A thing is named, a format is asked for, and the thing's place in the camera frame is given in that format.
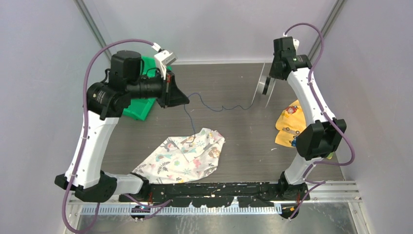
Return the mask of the white perforated cable spool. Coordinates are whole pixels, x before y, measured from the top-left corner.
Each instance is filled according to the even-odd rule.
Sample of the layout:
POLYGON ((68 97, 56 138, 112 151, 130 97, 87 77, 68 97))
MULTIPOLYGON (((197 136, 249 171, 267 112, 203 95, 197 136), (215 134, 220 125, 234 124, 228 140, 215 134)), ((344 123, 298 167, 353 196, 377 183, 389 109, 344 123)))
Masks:
POLYGON ((261 102, 261 100, 263 99, 265 102, 265 108, 267 108, 274 91, 276 80, 274 78, 271 78, 269 75, 265 75, 264 69, 265 62, 263 63, 263 66, 261 68, 251 104, 253 105, 256 99, 258 99, 258 102, 261 102))

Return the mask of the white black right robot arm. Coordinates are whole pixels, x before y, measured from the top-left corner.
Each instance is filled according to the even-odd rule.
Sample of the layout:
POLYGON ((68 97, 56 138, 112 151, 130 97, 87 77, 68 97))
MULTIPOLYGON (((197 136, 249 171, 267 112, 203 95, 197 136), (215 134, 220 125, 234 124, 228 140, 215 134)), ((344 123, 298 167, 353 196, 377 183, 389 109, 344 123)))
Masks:
POLYGON ((292 37, 275 39, 269 72, 270 78, 286 80, 292 87, 306 123, 296 137, 297 155, 278 180, 277 193, 284 200, 293 200, 307 190, 304 180, 311 168, 337 150, 340 133, 347 128, 345 120, 337 119, 327 107, 312 78, 312 64, 308 56, 297 54, 297 45, 292 37))

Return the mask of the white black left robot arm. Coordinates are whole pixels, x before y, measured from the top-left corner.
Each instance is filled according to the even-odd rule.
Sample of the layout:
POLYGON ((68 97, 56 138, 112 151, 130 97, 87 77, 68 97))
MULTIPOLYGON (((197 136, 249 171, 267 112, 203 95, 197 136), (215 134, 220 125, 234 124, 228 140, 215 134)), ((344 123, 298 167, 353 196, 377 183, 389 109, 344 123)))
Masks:
POLYGON ((57 186, 74 192, 84 202, 103 203, 113 195, 122 194, 131 194, 138 202, 149 197, 145 177, 136 173, 106 173, 101 165, 110 136, 132 100, 154 98, 162 108, 189 103, 169 69, 175 60, 174 53, 160 50, 154 55, 155 75, 148 77, 143 73, 145 62, 140 53, 123 50, 112 56, 104 80, 86 91, 76 153, 66 173, 55 177, 57 186))

